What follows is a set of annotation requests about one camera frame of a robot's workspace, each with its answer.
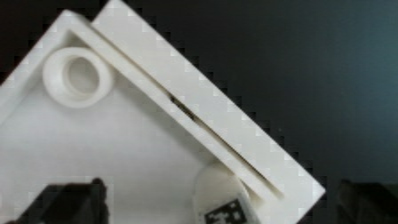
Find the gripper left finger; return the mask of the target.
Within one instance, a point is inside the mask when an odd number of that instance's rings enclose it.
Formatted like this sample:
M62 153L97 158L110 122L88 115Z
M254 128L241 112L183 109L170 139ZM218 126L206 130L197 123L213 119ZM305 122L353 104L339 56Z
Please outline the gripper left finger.
M44 187L10 224L108 224L106 186L96 178L88 183Z

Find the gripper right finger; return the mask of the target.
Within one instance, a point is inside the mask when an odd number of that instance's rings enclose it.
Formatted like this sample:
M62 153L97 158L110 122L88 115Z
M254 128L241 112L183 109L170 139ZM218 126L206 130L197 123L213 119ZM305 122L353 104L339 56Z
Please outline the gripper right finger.
M337 224L398 224L398 183L341 181Z

